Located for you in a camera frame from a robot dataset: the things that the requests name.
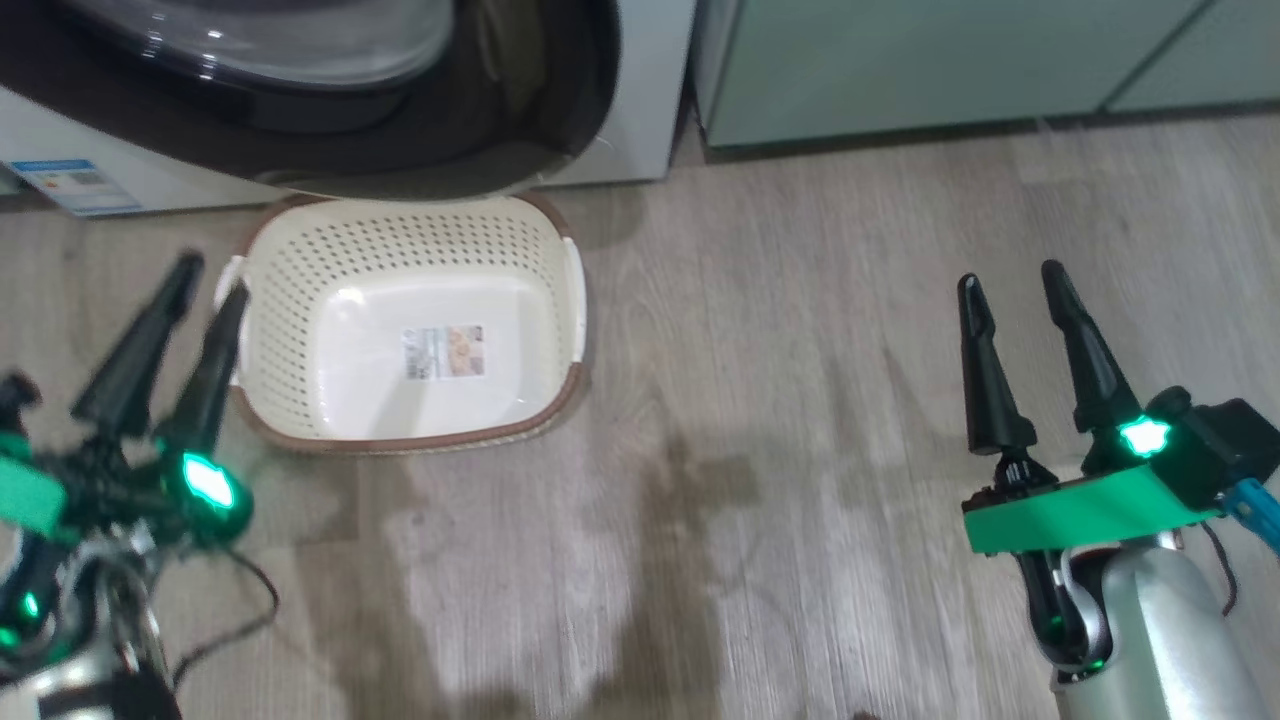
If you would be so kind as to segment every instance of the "washing machine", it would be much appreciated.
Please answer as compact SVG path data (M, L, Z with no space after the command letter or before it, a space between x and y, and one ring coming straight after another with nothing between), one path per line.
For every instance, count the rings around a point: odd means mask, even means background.
M6 0L0 160L79 215L648 179L691 24L692 0Z

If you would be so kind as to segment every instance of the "green bracket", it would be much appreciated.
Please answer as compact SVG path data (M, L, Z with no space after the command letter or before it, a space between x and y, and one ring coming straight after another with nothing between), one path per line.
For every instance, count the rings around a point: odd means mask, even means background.
M12 433L0 433L0 521L61 539L67 489L27 464L31 447Z
M993 555L1119 542L1221 515L1188 510L1147 465L1142 465L965 512L964 525L969 547Z

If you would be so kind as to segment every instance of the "basket bottom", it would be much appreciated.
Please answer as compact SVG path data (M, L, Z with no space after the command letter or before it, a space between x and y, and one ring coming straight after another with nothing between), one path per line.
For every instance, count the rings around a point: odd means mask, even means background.
M315 325L321 433L424 438L527 420L564 382L557 331L554 297L521 277L361 277Z

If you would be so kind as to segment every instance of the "cabinet door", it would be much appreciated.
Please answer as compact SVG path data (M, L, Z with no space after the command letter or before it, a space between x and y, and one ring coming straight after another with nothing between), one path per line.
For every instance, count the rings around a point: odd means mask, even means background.
M1196 0L745 0L712 145L1088 113Z
M1280 1L1219 0L1108 110L1280 97Z

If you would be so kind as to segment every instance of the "blue and white sticker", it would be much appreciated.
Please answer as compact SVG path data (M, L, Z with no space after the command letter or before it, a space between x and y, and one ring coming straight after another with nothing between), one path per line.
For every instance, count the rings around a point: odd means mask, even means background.
M8 165L50 200L81 217L142 210L132 195L88 160L38 160Z

